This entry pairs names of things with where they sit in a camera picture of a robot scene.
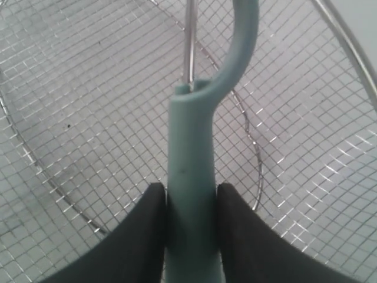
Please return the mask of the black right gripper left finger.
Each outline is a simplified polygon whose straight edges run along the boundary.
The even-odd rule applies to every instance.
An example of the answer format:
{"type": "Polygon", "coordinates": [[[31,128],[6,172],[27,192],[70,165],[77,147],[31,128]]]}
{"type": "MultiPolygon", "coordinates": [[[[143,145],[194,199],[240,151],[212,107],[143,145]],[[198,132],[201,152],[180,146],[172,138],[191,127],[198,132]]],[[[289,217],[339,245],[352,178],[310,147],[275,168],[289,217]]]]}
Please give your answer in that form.
{"type": "Polygon", "coordinates": [[[160,282],[167,235],[166,191],[148,186],[126,218],[98,245],[45,282],[160,282]]]}

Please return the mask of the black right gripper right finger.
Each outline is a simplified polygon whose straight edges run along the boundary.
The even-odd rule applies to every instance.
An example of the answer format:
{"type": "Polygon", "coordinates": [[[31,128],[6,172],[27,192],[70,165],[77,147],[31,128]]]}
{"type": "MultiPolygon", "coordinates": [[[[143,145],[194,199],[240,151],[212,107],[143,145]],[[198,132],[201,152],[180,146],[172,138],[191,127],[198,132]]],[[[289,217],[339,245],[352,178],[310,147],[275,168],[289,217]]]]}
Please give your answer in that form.
{"type": "Polygon", "coordinates": [[[216,234],[226,282],[355,282],[281,238],[229,183],[217,188],[216,234]]]}

